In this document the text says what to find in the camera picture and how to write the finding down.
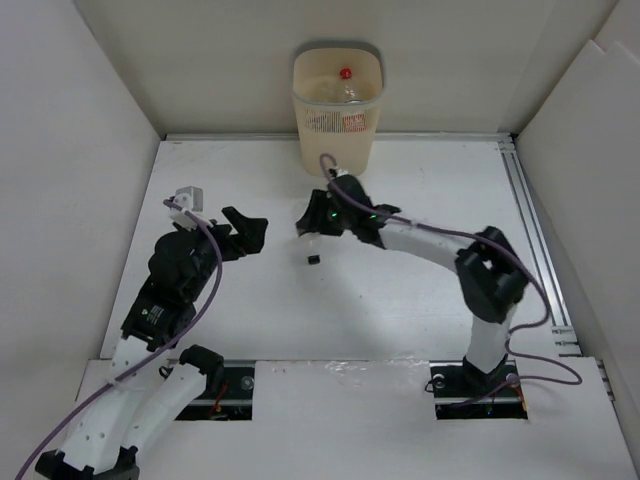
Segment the small black cap cola bottle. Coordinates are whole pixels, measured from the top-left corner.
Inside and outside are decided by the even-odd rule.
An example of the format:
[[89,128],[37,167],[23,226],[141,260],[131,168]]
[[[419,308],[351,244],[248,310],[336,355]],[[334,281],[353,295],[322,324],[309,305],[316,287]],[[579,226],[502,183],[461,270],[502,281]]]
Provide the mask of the small black cap cola bottle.
[[310,266],[321,262],[321,235],[318,233],[306,233],[300,237],[304,247],[304,259]]

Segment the red label water bottle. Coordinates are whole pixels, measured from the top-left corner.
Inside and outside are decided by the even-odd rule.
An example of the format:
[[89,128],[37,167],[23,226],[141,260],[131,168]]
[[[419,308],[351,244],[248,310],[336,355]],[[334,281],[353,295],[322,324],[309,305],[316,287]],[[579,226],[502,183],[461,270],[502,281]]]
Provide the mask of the red label water bottle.
[[346,106],[346,110],[325,110],[316,122],[319,129],[331,133],[356,133],[367,129],[366,110],[356,106],[371,100],[375,87],[368,80],[357,78],[349,67],[337,74],[322,77],[314,87],[313,100],[322,104]]

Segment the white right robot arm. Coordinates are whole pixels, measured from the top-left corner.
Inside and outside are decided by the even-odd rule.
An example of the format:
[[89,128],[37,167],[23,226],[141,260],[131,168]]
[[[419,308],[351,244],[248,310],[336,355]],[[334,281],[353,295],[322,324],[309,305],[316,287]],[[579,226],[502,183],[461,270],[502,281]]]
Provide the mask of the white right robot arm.
[[372,205],[357,195],[360,209],[327,190],[315,189],[296,222],[300,237],[307,234],[341,236],[349,231],[375,247],[407,253],[439,265],[457,276],[462,297],[472,314],[470,343],[462,361],[462,381],[473,393],[483,394],[506,379],[511,320],[529,280],[504,258],[513,249],[502,232],[487,227],[473,238],[423,230],[415,223],[394,220],[401,209]]

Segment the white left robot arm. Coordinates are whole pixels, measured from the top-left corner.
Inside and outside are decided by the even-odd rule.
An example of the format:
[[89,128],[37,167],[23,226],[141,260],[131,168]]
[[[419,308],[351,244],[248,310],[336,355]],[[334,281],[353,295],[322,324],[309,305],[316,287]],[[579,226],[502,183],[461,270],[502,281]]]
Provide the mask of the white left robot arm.
[[223,385],[223,357],[203,346],[186,348],[173,367],[166,361],[204,315],[195,303],[205,286],[219,287],[223,263],[261,252],[268,221],[225,207],[218,224],[175,198],[165,204],[174,229],[156,241],[105,384],[72,412],[77,424],[61,446],[40,454],[35,471],[46,479],[138,478],[140,460],[173,420]]

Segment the beige plastic waste bin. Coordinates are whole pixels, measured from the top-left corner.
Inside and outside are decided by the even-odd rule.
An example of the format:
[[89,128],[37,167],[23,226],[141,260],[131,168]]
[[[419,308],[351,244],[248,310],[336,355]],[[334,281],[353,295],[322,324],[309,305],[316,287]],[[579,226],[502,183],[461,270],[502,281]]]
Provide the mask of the beige plastic waste bin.
[[371,43],[317,39],[299,45],[291,91],[307,172],[322,174],[323,154],[353,174],[366,170],[385,87],[383,55]]

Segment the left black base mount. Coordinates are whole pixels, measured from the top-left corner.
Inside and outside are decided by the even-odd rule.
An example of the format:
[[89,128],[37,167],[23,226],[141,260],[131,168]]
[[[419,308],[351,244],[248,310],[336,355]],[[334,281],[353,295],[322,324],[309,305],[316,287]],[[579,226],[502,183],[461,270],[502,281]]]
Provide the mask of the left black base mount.
[[226,363],[218,390],[205,392],[191,401],[177,415],[176,421],[250,421],[254,388],[254,362]]

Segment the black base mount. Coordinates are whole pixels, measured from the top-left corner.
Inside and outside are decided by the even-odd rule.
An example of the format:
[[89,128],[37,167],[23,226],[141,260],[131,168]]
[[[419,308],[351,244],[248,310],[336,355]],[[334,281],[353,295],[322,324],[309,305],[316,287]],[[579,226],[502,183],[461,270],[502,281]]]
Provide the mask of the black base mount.
[[254,362],[226,363],[218,390],[205,392],[191,401],[177,415],[176,421],[250,421],[254,388]]
[[462,361],[436,361],[429,365],[424,390],[433,396],[437,420],[527,420],[524,395],[519,386],[499,386],[510,374],[518,374],[512,360],[487,382],[475,377]]

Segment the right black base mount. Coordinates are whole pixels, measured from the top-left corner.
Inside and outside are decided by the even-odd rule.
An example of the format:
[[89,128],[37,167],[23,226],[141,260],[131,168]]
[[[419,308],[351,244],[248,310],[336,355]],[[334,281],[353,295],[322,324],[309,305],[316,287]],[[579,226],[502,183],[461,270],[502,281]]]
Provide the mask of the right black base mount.
[[433,396],[437,420],[527,420],[524,395],[519,386],[499,386],[510,374],[518,374],[512,360],[487,382],[475,377],[462,361],[436,361],[429,365],[424,390]]

